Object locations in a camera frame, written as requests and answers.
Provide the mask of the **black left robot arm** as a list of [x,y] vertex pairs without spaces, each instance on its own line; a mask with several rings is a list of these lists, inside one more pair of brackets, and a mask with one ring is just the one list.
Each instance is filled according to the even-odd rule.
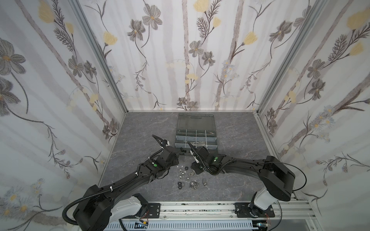
[[113,208],[129,192],[160,179],[172,166],[179,164],[180,152],[156,135],[152,136],[161,149],[152,154],[136,170],[121,180],[99,188],[93,185],[84,194],[69,205],[63,212],[65,222],[79,226],[83,231],[102,231],[113,216]]

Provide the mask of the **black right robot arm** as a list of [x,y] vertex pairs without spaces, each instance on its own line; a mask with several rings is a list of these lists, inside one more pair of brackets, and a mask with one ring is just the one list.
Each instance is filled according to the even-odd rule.
[[295,174],[274,156],[258,160],[240,159],[221,154],[212,155],[204,146],[196,148],[191,142],[188,142],[188,145],[195,159],[191,167],[196,174],[240,174],[259,179],[264,184],[264,187],[253,195],[250,210],[265,211],[277,201],[291,200]]

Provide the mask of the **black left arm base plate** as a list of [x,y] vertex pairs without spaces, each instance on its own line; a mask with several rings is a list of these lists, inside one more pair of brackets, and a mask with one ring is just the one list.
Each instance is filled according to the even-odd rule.
[[147,206],[147,212],[144,216],[146,219],[159,218],[161,211],[160,203],[149,203]]

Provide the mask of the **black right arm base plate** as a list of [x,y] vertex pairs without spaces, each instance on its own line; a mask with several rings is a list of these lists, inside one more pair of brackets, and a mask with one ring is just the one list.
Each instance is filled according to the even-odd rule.
[[267,210],[261,210],[254,206],[250,207],[249,202],[246,203],[235,203],[235,214],[238,218],[274,218],[275,213],[270,205]]

